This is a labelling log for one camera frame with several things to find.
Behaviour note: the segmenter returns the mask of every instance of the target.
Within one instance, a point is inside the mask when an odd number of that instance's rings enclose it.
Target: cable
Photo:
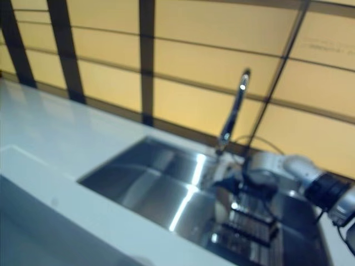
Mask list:
[[[285,153],[281,149],[279,149],[275,144],[273,144],[273,143],[269,142],[268,140],[265,140],[265,139],[263,139],[262,137],[259,137],[259,136],[243,135],[243,136],[240,136],[240,137],[236,138],[234,140],[234,142],[238,143],[238,141],[240,141],[242,139],[251,139],[252,137],[253,137],[253,139],[257,139],[257,140],[260,140],[260,141],[268,144],[270,147],[272,147],[279,154],[285,155]]]
[[[317,218],[315,219],[315,221],[313,222],[313,224],[317,224],[320,219],[322,218],[323,214],[325,213],[324,210],[322,210],[322,212],[317,216]]]
[[[355,256],[355,250],[350,246],[350,244],[348,243],[348,241],[344,238],[342,232],[340,232],[340,227],[337,226],[337,230],[338,230],[338,234],[341,238],[341,240],[343,240],[344,244],[348,247],[348,249],[350,250],[350,252]]]

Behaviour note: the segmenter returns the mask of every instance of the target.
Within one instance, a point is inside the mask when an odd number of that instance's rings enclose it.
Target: dark horizontal line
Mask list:
[[[25,50],[30,50],[30,51],[40,52],[40,53],[45,53],[45,54],[58,55],[58,52],[55,52],[52,50],[46,50],[46,49],[42,49],[42,48],[31,47],[31,46],[25,47]]]
[[[48,12],[48,9],[14,9],[14,11],[27,11],[27,12]]]
[[[96,30],[100,32],[109,32],[109,33],[119,33],[119,34],[126,34],[126,35],[133,35],[133,36],[140,36],[139,33],[133,33],[133,32],[125,32],[122,30],[114,30],[114,29],[100,29],[100,28],[93,28],[93,27],[85,27],[85,26],[73,26],[72,28],[74,29],[89,29],[89,30]]]
[[[192,81],[192,80],[182,79],[182,78],[169,76],[169,75],[165,75],[165,74],[154,73],[154,77],[155,78],[164,79],[164,80],[167,80],[167,81],[172,81],[172,82],[179,83],[179,84],[193,86],[195,88],[200,88],[200,89],[213,91],[213,92],[216,92],[216,93],[223,93],[223,94],[232,95],[232,96],[234,96],[236,94],[235,90],[227,89],[227,88],[220,87],[220,86],[200,83],[200,82],[196,82],[196,81]],[[264,100],[263,96],[250,94],[250,93],[247,93],[245,97],[247,99],[256,100],[256,101],[263,101]]]
[[[301,0],[197,0],[201,2],[219,2],[233,4],[247,4],[249,6],[277,7],[287,9],[298,9]]]
[[[1,75],[3,79],[12,81],[12,82],[16,82],[19,83],[18,77],[16,74],[10,73],[10,72],[6,72],[4,70],[1,70]]]
[[[355,69],[343,68],[341,66],[336,66],[336,65],[328,65],[328,64],[324,64],[324,63],[319,63],[319,62],[309,61],[309,60],[304,60],[304,59],[299,59],[299,58],[293,58],[293,57],[290,57],[289,59],[294,60],[294,61],[303,62],[303,63],[313,64],[313,65],[321,65],[322,67],[335,68],[335,69],[339,69],[339,70],[355,72]]]
[[[321,3],[321,4],[329,4],[332,6],[340,6],[340,7],[346,7],[346,8],[355,8],[355,6],[352,6],[351,4],[342,4],[342,3],[335,3],[335,2],[324,2],[320,0],[312,0],[314,3]]]
[[[204,43],[195,43],[195,42],[189,42],[189,41],[186,41],[186,40],[170,39],[170,38],[164,38],[164,37],[159,37],[159,36],[155,36],[154,38],[157,39],[157,40],[167,40],[167,41],[176,42],[176,43],[192,44],[192,45],[198,45],[198,46],[203,46],[203,47],[208,47],[208,48],[229,50],[229,51],[232,51],[232,52],[241,52],[241,53],[248,53],[248,54],[263,55],[263,56],[266,56],[266,57],[281,58],[280,55],[268,54],[268,53],[262,53],[262,52],[254,52],[254,51],[237,49],[237,48],[223,47],[223,46],[204,44]]]
[[[98,64],[98,65],[103,65],[105,67],[117,68],[117,69],[126,70],[126,71],[130,71],[130,72],[134,72],[134,73],[140,74],[140,69],[134,68],[132,66],[121,65],[121,64],[112,63],[112,62],[103,61],[103,60],[98,60],[98,59],[93,59],[93,58],[81,57],[81,56],[78,56],[78,55],[77,55],[77,58],[78,58],[78,60],[82,60],[82,61],[85,61],[85,62],[94,63],[94,64]]]
[[[120,30],[99,29],[99,28],[83,27],[83,26],[72,26],[72,28],[88,29],[88,30],[97,30],[97,31],[102,31],[102,32],[126,34],[126,35],[133,35],[133,36],[141,36],[141,37],[146,37],[146,38],[154,38],[154,39],[157,39],[157,40],[165,40],[165,41],[168,41],[168,42],[184,43],[184,44],[198,45],[198,46],[208,47],[208,48],[216,48],[216,49],[222,49],[222,50],[229,50],[229,51],[232,51],[232,52],[250,53],[250,54],[263,55],[263,56],[267,56],[267,57],[280,58],[280,56],[274,55],[274,54],[261,53],[261,52],[254,52],[254,51],[243,50],[243,49],[236,49],[236,48],[230,48],[230,47],[222,47],[222,46],[210,45],[210,44],[204,44],[204,43],[195,43],[195,42],[189,42],[189,41],[186,41],[186,40],[171,39],[171,38],[165,38],[165,37],[159,37],[159,36],[152,36],[152,35],[146,35],[146,34],[123,32],[123,31],[120,31]]]
[[[27,23],[27,24],[37,24],[37,25],[48,25],[52,26],[51,23],[48,22],[37,22],[37,21],[17,21],[18,23]]]
[[[303,105],[303,104],[298,104],[298,103],[292,103],[290,101],[286,100],[280,100],[280,99],[271,99],[270,103],[286,108],[291,108],[299,111],[305,111],[311,114],[319,115],[319,116],[324,116],[330,119],[335,119],[337,121],[342,121],[346,122],[352,125],[355,125],[355,117],[351,117],[348,115],[343,115],[339,114],[337,112],[333,111],[328,111],[320,108],[314,108],[308,105]]]
[[[86,104],[88,106],[100,109],[105,112],[109,112],[114,115],[119,115],[121,117],[136,121],[141,123],[142,122],[142,113],[140,112],[135,112],[132,110],[129,110],[127,108],[115,105],[115,104],[110,104],[106,101],[101,101],[92,97],[85,96]]]
[[[69,94],[67,89],[62,89],[57,86],[43,83],[40,81],[36,81],[35,83],[37,85],[37,89],[40,91],[44,91],[46,93],[50,93],[65,99],[69,99]]]

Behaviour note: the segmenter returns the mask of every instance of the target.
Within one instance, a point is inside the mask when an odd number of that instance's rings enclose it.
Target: faucet spout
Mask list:
[[[223,154],[226,146],[230,141],[233,128],[236,123],[241,104],[243,102],[244,95],[248,88],[249,80],[250,69],[245,69],[237,88],[237,93],[235,96],[232,110],[230,111],[227,121],[225,122],[224,127],[221,131],[221,134],[217,139],[216,154],[218,156],[221,156]]]

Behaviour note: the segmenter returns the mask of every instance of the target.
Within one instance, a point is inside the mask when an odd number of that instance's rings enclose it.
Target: stainless steel sink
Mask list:
[[[213,178],[215,166],[212,157],[147,138],[80,183],[198,243],[215,204],[214,195],[199,187]]]
[[[216,158],[145,138],[79,182],[91,190],[240,266],[329,265],[315,213],[277,194],[270,222],[260,200],[241,195],[229,220],[215,219]]]

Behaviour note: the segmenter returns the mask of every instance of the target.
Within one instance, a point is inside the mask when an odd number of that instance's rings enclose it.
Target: robotic arm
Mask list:
[[[257,184],[294,184],[294,188],[312,204],[327,212],[336,227],[346,226],[355,217],[355,186],[351,187],[334,175],[318,168],[311,160],[299,155],[277,155],[259,152],[247,167],[252,182]],[[355,223],[344,239],[355,255]]]

